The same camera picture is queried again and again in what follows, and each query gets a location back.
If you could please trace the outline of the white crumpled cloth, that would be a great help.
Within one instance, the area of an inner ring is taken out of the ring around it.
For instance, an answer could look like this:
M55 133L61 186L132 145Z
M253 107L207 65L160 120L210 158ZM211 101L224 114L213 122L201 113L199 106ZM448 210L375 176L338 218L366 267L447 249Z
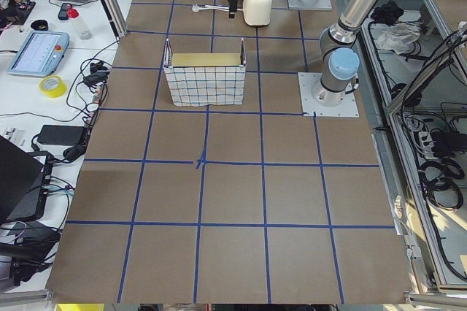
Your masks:
M396 54L410 53L414 43L420 38L420 29L407 23L398 23L382 31L376 39L380 50L392 50Z

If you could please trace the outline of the cream white toaster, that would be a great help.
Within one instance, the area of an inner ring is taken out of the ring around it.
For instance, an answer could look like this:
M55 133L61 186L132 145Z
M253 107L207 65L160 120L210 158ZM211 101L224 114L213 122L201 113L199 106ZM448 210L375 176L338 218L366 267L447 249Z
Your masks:
M247 25L267 26L270 23L272 0L244 0L243 16Z

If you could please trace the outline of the checkered fabric storage basket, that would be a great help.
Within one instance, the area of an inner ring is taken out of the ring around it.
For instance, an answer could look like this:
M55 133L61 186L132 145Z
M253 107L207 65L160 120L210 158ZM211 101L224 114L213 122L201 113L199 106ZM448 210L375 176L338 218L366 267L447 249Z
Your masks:
M163 70L178 107L243 104L246 65L243 39L235 53L175 53L165 42Z

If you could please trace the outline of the black power adapter brick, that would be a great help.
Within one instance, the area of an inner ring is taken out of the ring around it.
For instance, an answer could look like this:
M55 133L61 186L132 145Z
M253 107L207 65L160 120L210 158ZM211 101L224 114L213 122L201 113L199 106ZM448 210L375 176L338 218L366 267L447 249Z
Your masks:
M83 126L43 125L37 142L41 145L70 145L81 143L86 128Z

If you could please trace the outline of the black laptop computer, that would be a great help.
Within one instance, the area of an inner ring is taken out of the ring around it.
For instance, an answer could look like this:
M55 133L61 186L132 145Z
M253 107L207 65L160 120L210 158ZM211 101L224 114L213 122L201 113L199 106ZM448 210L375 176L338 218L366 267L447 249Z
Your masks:
M26 152L1 138L1 222L33 221L45 211L53 164L47 151Z

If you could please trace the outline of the blue teach pendant tablet near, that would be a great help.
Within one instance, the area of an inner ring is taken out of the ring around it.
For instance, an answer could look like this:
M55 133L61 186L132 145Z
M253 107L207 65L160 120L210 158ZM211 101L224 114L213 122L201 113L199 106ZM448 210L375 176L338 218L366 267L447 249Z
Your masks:
M69 35L66 32L32 31L7 72L29 77L51 75L57 69L68 46Z

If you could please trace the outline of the clear bottle with red cap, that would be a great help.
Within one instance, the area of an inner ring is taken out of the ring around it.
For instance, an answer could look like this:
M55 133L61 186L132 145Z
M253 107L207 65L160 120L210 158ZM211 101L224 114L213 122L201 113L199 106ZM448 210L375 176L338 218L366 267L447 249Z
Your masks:
M88 25L72 5L68 6L67 15L80 39L87 40L92 38L93 35Z

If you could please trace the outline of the yellow tape roll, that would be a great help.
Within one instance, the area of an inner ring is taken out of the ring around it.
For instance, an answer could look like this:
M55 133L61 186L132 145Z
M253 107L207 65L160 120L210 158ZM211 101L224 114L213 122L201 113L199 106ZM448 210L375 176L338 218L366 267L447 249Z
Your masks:
M39 89L48 98L54 99L64 95L67 87L58 75L49 75L40 81Z

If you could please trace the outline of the black round small bowl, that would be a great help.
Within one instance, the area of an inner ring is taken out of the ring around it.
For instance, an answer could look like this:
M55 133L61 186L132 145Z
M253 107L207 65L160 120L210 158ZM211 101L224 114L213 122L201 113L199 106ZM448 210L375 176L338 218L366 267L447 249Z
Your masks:
M35 20L31 23L31 28L35 31L47 31L49 26L46 20Z

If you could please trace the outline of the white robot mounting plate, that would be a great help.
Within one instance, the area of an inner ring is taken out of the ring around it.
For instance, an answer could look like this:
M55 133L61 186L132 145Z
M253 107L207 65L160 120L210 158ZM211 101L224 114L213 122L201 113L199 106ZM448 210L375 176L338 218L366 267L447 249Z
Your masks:
M301 108L304 116L358 118L358 107L355 93L347 94L352 85L338 93L326 90L321 84L321 73L298 73L298 85L301 96Z

